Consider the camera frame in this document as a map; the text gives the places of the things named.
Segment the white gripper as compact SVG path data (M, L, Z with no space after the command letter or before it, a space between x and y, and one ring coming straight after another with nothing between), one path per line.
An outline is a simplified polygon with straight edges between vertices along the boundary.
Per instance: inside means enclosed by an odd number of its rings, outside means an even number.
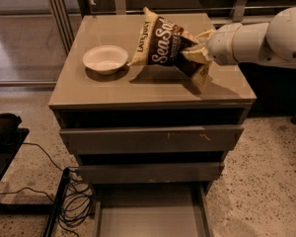
M206 43L207 47L197 44L184 48L181 54L189 61L201 64L209 64L212 60L219 65L236 65L238 61L234 57L233 38L241 23L224 25L217 31L207 30L198 34L197 43Z

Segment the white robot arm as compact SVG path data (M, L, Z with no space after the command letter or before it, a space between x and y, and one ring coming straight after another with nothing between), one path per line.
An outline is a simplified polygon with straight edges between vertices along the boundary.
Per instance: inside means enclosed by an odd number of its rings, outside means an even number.
M296 7L281 11L269 23L224 25L197 38L197 45L182 50L187 60L296 69Z

